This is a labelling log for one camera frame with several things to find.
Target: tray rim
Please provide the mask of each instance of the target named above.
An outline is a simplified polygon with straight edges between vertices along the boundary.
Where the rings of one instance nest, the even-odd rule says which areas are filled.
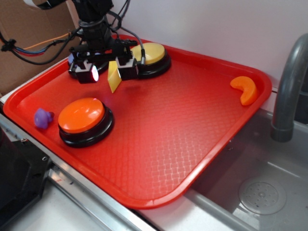
[[[211,161],[219,154],[219,152],[225,147],[225,145],[229,142],[230,137],[235,136],[235,134],[246,124],[246,122],[253,116],[253,114],[260,108],[260,106],[263,104],[263,102],[270,96],[271,94],[271,89],[272,89],[272,84],[268,76],[261,72],[260,70],[257,70],[252,67],[244,66],[241,64],[236,64],[232,63],[229,61],[225,61],[222,59],[217,59],[213,58],[210,56],[202,55],[202,54],[197,54],[191,51],[184,51],[181,49],[177,48],[172,48],[169,46],[164,46],[165,49],[168,51],[170,54],[171,58],[173,54],[176,52],[179,54],[181,57],[193,57],[195,59],[202,59],[206,60],[207,62],[212,62],[215,63],[216,65],[218,64],[219,66],[224,66],[227,68],[234,68],[236,70],[242,70],[243,72],[246,73],[251,73],[254,75],[257,75],[263,83],[263,91],[260,93],[259,97],[257,100],[249,106],[249,109],[241,115],[241,118],[245,118],[243,120],[239,119],[236,121],[232,127],[228,130],[227,133],[225,133],[215,144],[215,146],[206,154],[206,156],[191,170],[191,172],[187,175],[186,178],[171,192],[168,194],[151,199],[151,200],[141,200],[141,199],[136,199],[129,197],[128,194],[123,194],[123,191],[118,189],[118,186],[113,184],[113,182],[110,182],[103,177],[104,181],[107,181],[109,184],[112,183],[115,187],[113,191],[117,191],[117,195],[114,196],[112,193],[109,192],[109,190],[102,189],[102,187],[94,182],[95,174],[93,174],[92,171],[88,171],[84,169],[83,171],[77,170],[80,172],[82,175],[87,177],[90,181],[92,181],[94,184],[96,184],[99,188],[102,190],[106,191],[109,193],[112,197],[114,197],[116,200],[118,200],[120,203],[123,205],[130,207],[130,208],[135,208],[135,209],[148,209],[148,208],[156,208],[165,204],[168,204],[174,200],[176,200],[178,197],[180,197],[185,191],[189,188],[189,186],[194,182],[194,180],[206,169],[206,167],[211,163]],[[14,114],[14,108],[29,95],[31,92],[35,92],[35,90],[38,87],[42,87],[45,84],[48,84],[51,80],[56,78],[58,75],[53,73],[53,75],[49,75],[49,73],[56,72],[56,73],[63,73],[64,71],[62,68],[67,66],[67,59],[62,60],[61,62],[55,64],[52,68],[49,70],[43,72],[41,75],[39,75],[37,78],[34,80],[28,82],[24,86],[22,86],[20,89],[18,89],[16,92],[14,92],[5,102],[3,110],[6,116],[8,116],[10,119],[12,119],[15,123],[17,123],[20,127],[22,127],[24,130],[26,130],[29,134],[31,134],[35,139],[39,140],[41,143],[43,143],[44,146],[47,148],[53,147],[52,151],[54,153],[57,152],[57,150],[62,150],[60,147],[57,147],[57,145],[53,145],[53,143],[45,136],[42,136],[39,131],[33,130],[31,131],[31,126],[24,120],[20,115]],[[74,159],[74,161],[71,161],[68,163],[71,165],[74,169],[75,166],[78,165],[84,165],[81,161]]]

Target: metal edge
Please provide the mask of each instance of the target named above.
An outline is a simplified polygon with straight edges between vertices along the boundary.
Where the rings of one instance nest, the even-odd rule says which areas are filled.
[[[61,170],[62,177],[64,179],[71,179],[75,185],[80,187],[87,201],[91,200],[96,201],[96,203],[92,203],[90,205],[86,205],[84,203],[80,203],[80,201],[84,200],[85,197],[81,198],[79,191],[71,190],[70,187],[63,184],[61,181],[54,180],[55,171],[51,172],[50,180],[59,187],[70,199],[72,199],[77,205],[79,205],[82,209],[84,209],[88,214],[90,214],[94,220],[99,222],[103,227],[106,227],[106,217],[102,216],[105,212],[107,214],[111,214],[113,218],[117,218],[117,221],[120,222],[126,230],[137,230],[137,231],[155,231],[156,229],[150,226],[147,222],[138,217],[135,213],[121,205],[115,199],[113,199],[110,195],[105,193],[102,189],[98,188],[95,184],[69,166],[66,162],[56,156],[53,152],[39,143],[32,136],[27,134],[21,128],[19,128],[16,124],[6,118],[4,115],[0,114],[0,125],[13,133],[17,139],[27,138],[33,144],[35,144],[39,149],[45,152],[52,160],[52,162]],[[89,211],[89,207],[91,207],[94,211],[98,213],[94,214]],[[114,223],[115,227],[109,227],[111,230],[118,230],[118,225]]]

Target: orange button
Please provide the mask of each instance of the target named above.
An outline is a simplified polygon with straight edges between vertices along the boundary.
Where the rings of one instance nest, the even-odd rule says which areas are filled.
[[[58,123],[63,131],[80,133],[97,125],[103,118],[103,103],[95,98],[83,98],[66,106],[59,114]]]

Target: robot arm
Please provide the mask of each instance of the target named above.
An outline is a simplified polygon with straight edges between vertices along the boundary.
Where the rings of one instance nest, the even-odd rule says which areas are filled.
[[[46,10],[51,9],[66,0],[48,0],[37,7]],[[109,61],[116,60],[121,78],[138,78],[137,61],[132,56],[130,46],[136,46],[134,40],[114,39],[111,32],[121,27],[121,17],[111,12],[114,6],[112,0],[72,0],[80,18],[80,30],[77,36],[81,37],[83,43],[70,48],[73,60],[68,72],[76,77],[80,83],[96,82],[92,78],[93,71],[104,70]],[[111,28],[108,23],[107,14],[118,19],[116,28]]]

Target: cardboard box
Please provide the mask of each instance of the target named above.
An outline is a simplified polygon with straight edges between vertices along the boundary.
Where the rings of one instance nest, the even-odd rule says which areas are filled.
[[[15,39],[16,46],[26,48],[34,44],[59,37],[75,29],[67,4],[62,3],[50,10],[30,7],[22,0],[1,0],[0,31],[6,40]],[[59,57],[46,65],[28,64],[11,52],[0,52],[0,94],[5,95],[27,80],[46,70],[69,55],[68,49],[79,43],[79,38],[69,42]],[[47,45],[34,48],[40,50]],[[50,47],[45,54],[34,58],[35,62],[44,62],[53,57],[62,44]]]

